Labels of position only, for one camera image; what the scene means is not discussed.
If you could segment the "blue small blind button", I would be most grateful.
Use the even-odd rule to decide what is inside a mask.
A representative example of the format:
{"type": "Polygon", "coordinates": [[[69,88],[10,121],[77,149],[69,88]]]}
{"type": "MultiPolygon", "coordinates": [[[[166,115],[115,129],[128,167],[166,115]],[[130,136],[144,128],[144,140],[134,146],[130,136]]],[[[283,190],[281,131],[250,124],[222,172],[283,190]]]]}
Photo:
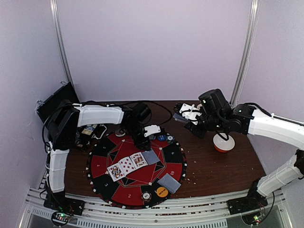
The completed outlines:
{"type": "Polygon", "coordinates": [[[157,139],[158,139],[159,141],[165,141],[165,140],[167,139],[167,137],[166,137],[166,135],[158,135],[158,136],[157,136],[157,139]]]}

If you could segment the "deck of blue cards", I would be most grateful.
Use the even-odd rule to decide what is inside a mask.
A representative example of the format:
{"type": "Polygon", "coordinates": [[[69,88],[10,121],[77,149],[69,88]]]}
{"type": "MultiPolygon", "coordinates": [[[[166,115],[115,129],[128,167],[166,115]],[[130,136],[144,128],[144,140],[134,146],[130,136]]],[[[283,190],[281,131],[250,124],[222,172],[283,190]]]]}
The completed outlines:
{"type": "Polygon", "coordinates": [[[189,120],[185,119],[184,117],[182,117],[181,115],[174,113],[173,118],[175,121],[187,124],[189,122],[189,120]]]}

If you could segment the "small pile of dealt cards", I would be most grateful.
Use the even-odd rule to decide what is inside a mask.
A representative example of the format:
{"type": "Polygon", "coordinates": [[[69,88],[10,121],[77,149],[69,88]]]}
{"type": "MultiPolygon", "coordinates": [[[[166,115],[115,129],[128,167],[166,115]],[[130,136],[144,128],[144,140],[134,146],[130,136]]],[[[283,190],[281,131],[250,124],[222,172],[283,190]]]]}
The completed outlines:
{"type": "Polygon", "coordinates": [[[181,187],[181,184],[168,173],[159,179],[157,183],[165,187],[172,194],[176,193],[176,191],[181,187]]]}

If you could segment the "red poker chip stack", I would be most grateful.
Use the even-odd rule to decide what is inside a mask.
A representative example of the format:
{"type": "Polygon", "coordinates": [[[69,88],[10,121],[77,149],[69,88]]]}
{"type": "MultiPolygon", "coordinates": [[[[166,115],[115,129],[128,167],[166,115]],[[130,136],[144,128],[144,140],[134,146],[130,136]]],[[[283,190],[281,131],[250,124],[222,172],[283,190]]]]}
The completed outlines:
{"type": "Polygon", "coordinates": [[[152,194],[150,192],[144,192],[142,193],[142,200],[143,202],[150,202],[152,199],[152,194]]]}

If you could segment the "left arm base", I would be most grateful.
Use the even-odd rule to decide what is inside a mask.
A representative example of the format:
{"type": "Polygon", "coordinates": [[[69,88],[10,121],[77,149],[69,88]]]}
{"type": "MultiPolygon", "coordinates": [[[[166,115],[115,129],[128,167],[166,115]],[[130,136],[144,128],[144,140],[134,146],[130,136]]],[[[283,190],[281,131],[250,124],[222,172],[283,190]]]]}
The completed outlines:
{"type": "Polygon", "coordinates": [[[51,197],[45,199],[43,206],[67,214],[81,216],[84,210],[85,202],[83,200],[72,198],[64,198],[62,201],[60,201],[51,197]]]}

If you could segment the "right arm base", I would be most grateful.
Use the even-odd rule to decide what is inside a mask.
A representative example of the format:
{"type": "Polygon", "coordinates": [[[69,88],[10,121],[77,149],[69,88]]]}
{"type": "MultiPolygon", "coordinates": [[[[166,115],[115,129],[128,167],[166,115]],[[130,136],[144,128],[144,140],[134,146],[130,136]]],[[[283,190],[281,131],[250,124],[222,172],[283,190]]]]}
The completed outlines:
{"type": "Polygon", "coordinates": [[[230,199],[227,201],[228,210],[230,215],[243,213],[255,209],[259,209],[260,206],[267,206],[268,202],[265,197],[241,197],[237,199],[230,199]]]}

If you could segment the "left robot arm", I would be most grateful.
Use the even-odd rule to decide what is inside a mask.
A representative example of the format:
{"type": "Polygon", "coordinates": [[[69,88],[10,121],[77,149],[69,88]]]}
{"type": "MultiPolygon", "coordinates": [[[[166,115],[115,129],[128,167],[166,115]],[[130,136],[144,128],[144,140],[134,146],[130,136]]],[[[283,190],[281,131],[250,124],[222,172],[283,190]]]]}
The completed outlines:
{"type": "Polygon", "coordinates": [[[129,133],[135,147],[149,150],[150,140],[143,121],[150,114],[150,108],[142,102],[134,107],[127,107],[93,103],[72,104],[68,100],[62,101],[43,126],[48,131],[48,141],[45,145],[49,149],[50,158],[47,178],[50,204],[58,211],[64,211],[68,207],[64,185],[66,161],[79,127],[91,124],[119,124],[129,133]]]}

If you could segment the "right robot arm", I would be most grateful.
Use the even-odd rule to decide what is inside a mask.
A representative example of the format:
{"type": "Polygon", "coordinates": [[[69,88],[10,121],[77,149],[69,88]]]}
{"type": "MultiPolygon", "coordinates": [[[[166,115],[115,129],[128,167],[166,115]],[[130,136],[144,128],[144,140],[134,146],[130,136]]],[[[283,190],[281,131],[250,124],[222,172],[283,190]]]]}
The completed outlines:
{"type": "Polygon", "coordinates": [[[220,89],[209,90],[199,96],[200,107],[182,104],[178,113],[188,123],[193,135],[202,138],[206,131],[224,133],[221,138],[228,141],[230,132],[258,135],[275,139],[297,148],[295,155],[276,171],[252,183],[243,204],[254,209],[270,193],[304,177],[304,125],[267,112],[256,103],[239,104],[232,107],[220,89]]]}

